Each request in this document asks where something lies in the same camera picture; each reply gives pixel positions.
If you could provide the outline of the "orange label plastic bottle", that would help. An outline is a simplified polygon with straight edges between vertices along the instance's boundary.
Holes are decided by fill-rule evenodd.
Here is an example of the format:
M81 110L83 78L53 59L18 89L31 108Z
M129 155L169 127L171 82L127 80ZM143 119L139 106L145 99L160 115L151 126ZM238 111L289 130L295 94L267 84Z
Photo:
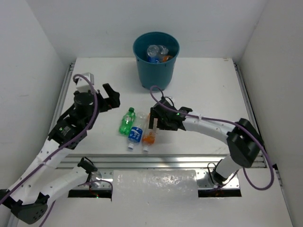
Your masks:
M155 138L156 138L158 119L154 119L153 127L151 129L149 129L149 121L150 121L150 114L148 114L147 123L146 123L146 127L144 130L144 135L142 138L144 152L149 151L150 147L154 144Z

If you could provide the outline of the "blue label water bottle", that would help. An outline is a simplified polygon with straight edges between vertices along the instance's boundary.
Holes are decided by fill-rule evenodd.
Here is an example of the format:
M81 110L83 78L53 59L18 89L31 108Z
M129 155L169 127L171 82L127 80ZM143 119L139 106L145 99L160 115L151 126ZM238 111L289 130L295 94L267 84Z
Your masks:
M133 150L135 145L139 144L143 136L143 130L146 125L148 114L138 112L132 124L131 130L128 135L128 149Z

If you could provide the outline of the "green plastic soda bottle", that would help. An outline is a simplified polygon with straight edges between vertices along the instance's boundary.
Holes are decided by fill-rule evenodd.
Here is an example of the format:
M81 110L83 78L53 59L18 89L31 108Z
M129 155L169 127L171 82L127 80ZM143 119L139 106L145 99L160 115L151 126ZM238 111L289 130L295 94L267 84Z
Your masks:
M133 107L128 109L128 112L123 116L120 127L119 133L125 136L128 136L130 130L132 128L133 122L135 121L136 115Z

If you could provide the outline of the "blue label clear bottle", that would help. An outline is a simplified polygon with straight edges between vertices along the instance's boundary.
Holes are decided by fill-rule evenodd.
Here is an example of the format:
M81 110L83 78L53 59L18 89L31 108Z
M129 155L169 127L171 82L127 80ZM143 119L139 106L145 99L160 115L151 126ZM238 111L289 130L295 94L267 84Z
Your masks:
M159 53L157 57L151 58L147 56L147 60L150 63L162 63L165 56L168 55L169 50L164 45L157 45L159 47Z

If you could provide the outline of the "clear crushed plastic bottle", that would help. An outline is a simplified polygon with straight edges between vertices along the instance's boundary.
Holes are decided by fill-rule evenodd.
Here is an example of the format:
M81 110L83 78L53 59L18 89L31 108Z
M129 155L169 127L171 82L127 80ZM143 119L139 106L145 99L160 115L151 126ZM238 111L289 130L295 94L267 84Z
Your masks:
M159 53L159 47L157 45L149 45L146 52L148 57L157 57Z

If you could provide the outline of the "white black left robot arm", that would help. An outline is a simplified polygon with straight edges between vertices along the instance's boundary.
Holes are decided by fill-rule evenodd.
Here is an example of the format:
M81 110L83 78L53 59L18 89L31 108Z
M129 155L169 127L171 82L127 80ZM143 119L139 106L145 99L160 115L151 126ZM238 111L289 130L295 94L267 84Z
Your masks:
M49 183L47 175L87 136L99 113L120 106L118 92L107 94L103 98L98 91L74 92L74 103L58 119L34 161L13 185L1 190L1 204L19 220L34 224L69 190L102 181L101 173L86 157L57 180Z

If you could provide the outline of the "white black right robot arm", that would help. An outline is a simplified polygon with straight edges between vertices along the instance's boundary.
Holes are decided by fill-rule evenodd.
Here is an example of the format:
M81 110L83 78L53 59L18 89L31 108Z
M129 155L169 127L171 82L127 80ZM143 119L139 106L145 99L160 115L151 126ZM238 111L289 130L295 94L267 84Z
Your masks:
M229 176L241 168L250 168L264 142L249 120L237 122L204 117L191 108L176 109L165 96L150 108L150 129L192 131L217 139L228 146L229 154L208 174L213 185L223 185Z

